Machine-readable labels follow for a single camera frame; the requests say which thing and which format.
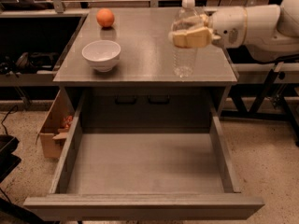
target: bottle cap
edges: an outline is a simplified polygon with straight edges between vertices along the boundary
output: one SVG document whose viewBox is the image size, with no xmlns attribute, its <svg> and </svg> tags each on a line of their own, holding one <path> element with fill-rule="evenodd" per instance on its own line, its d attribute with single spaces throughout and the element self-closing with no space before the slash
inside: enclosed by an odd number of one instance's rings
<svg viewBox="0 0 299 224">
<path fill-rule="evenodd" d="M 184 8 L 194 8 L 195 0 L 182 0 L 182 6 Z"/>
</svg>

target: gray table surface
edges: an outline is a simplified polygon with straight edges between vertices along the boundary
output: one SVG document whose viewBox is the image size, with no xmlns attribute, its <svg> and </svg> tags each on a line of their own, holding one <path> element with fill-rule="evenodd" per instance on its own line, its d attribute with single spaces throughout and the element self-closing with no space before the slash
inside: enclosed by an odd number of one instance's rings
<svg viewBox="0 0 299 224">
<path fill-rule="evenodd" d="M 197 52 L 193 74 L 180 78 L 173 71 L 173 45 L 168 40 L 177 7 L 112 8 L 115 22 L 103 29 L 96 21 L 99 8 L 92 8 L 54 81 L 66 86 L 107 84 L 166 83 L 190 85 L 229 85 L 236 83 L 235 73 L 223 51 L 207 46 Z M 92 69 L 82 57 L 89 43 L 113 40 L 121 45 L 121 60 L 110 72 Z"/>
</svg>

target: drawer bottom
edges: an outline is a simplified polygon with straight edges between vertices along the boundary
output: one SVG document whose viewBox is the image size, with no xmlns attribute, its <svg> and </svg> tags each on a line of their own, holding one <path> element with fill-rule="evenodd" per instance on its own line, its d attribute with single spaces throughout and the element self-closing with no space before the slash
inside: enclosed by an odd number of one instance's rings
<svg viewBox="0 0 299 224">
<path fill-rule="evenodd" d="M 209 133 L 85 133 L 67 192 L 224 191 Z"/>
</svg>

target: concrete floor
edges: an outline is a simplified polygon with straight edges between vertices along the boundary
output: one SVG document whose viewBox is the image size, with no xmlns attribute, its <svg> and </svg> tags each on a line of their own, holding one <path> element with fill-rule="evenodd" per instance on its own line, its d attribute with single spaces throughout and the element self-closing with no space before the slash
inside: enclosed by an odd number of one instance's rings
<svg viewBox="0 0 299 224">
<path fill-rule="evenodd" d="M 21 163 L 0 184 L 11 201 L 22 206 L 28 196 L 46 195 L 57 160 L 42 154 L 39 129 L 48 107 L 19 110 L 10 114 L 5 125 L 20 142 L 14 152 Z M 1 111 L 0 120 L 7 111 Z M 284 121 L 221 119 L 227 145 L 235 165 L 242 192 L 261 196 L 265 206 L 246 221 L 172 221 L 172 224 L 297 224 L 299 223 L 299 148 L 295 146 L 292 127 Z M 1 224 L 23 224 L 0 213 Z M 126 222 L 109 222 L 125 224 Z"/>
</svg>

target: drawer handle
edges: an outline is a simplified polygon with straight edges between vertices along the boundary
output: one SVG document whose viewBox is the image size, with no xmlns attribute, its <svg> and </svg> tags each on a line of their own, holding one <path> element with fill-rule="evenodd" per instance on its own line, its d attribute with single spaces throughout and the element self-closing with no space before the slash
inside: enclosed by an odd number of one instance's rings
<svg viewBox="0 0 299 224">
<path fill-rule="evenodd" d="M 119 98 L 119 96 L 115 96 L 115 100 L 114 100 L 116 105 L 134 105 L 137 102 L 137 97 L 136 96 L 132 96 L 131 99 L 123 99 L 121 100 Z"/>
<path fill-rule="evenodd" d="M 169 95 L 166 95 L 164 97 L 164 99 L 157 99 L 157 100 L 154 100 L 154 98 L 152 98 L 150 95 L 148 96 L 148 101 L 151 105 L 168 105 L 169 102 L 170 102 L 170 96 Z"/>
</svg>

